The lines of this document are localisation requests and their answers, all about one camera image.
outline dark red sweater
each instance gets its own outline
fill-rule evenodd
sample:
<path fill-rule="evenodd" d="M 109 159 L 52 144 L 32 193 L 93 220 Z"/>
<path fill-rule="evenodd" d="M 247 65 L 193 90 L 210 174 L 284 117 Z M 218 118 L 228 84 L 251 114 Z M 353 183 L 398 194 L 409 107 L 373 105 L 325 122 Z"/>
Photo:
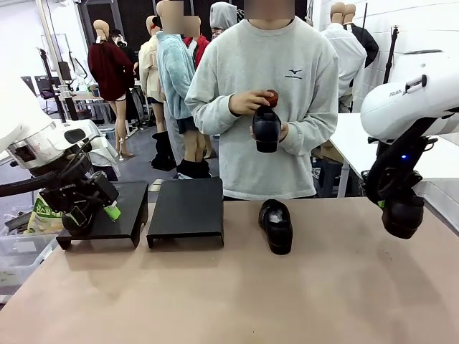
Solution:
<path fill-rule="evenodd" d="M 108 42 L 91 45 L 87 63 L 103 99 L 117 100 L 134 87 L 134 66 L 116 45 Z"/>
<path fill-rule="evenodd" d="M 187 37 L 184 39 L 184 42 L 187 47 L 189 47 L 192 40 L 193 40 L 192 37 Z M 196 43 L 198 44 L 198 52 L 196 54 L 196 60 L 194 61 L 194 64 L 195 64 L 194 67 L 197 69 L 197 67 L 199 66 L 199 63 L 201 62 L 202 55 L 204 55 L 204 51 L 209 45 L 209 41 L 207 40 L 205 36 L 201 35 L 196 41 Z"/>

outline floor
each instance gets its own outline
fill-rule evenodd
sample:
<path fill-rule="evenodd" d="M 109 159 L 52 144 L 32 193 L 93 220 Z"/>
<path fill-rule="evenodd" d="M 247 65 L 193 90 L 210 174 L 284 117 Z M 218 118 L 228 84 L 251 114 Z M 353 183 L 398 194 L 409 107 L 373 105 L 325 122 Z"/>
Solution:
<path fill-rule="evenodd" d="M 156 179 L 170 179 L 176 175 L 175 169 L 170 172 L 153 170 L 151 160 L 156 155 L 155 140 L 151 137 L 156 132 L 156 127 L 140 130 L 128 140 L 128 147 L 136 156 L 123 163 L 120 163 L 120 181 L 147 181 L 153 183 Z M 217 149 L 218 141 L 214 141 L 214 148 Z M 218 160 L 209 160 L 211 174 L 219 175 Z M 28 171 L 19 167 L 12 168 L 8 163 L 0 166 L 0 184 L 12 183 L 30 177 Z M 158 193 L 148 193 L 148 201 L 155 202 Z M 22 195 L 0 198 L 0 230 L 4 226 L 5 215 L 12 214 L 13 208 L 18 206 L 31 206 L 32 195 Z"/>

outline gray pants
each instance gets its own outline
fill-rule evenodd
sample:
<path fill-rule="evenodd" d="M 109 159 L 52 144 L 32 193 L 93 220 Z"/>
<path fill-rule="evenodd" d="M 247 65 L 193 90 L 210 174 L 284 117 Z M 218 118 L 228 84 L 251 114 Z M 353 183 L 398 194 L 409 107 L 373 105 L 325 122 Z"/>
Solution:
<path fill-rule="evenodd" d="M 169 111 L 167 102 L 164 103 L 164 119 L 166 120 L 167 133 L 171 141 L 172 152 L 174 152 L 175 161 L 177 165 L 179 165 L 185 158 L 185 142 L 184 137 L 179 133 L 177 121 L 172 117 Z"/>
<path fill-rule="evenodd" d="M 344 95 L 339 98 L 339 113 L 350 113 L 351 112 L 351 104 L 352 104 L 352 94 Z"/>

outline mannequin hand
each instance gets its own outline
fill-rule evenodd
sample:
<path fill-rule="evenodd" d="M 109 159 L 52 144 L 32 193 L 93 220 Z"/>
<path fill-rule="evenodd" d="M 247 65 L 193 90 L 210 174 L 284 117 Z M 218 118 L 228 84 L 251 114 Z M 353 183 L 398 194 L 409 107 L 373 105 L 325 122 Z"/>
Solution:
<path fill-rule="evenodd" d="M 255 139 L 255 135 L 253 135 L 252 126 L 250 126 L 250 135 L 253 137 L 253 139 Z M 288 135 L 288 123 L 284 122 L 280 126 L 279 142 L 284 141 L 287 135 Z"/>
<path fill-rule="evenodd" d="M 266 91 L 250 91 L 233 95 L 229 99 L 229 111 L 235 115 L 253 116 L 255 111 L 261 106 L 270 106 L 265 97 L 272 97 L 271 92 Z"/>

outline sweatshirt logo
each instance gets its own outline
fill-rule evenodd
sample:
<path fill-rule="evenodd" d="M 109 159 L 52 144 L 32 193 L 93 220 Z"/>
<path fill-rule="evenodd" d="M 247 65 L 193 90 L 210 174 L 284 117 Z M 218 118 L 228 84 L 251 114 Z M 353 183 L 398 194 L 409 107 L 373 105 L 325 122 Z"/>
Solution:
<path fill-rule="evenodd" d="M 290 75 L 286 75 L 285 77 L 289 77 L 289 78 L 292 78 L 292 79 L 300 79 L 302 80 L 303 78 L 299 75 L 297 75 L 299 72 L 302 72 L 303 70 L 288 70 L 291 74 Z"/>

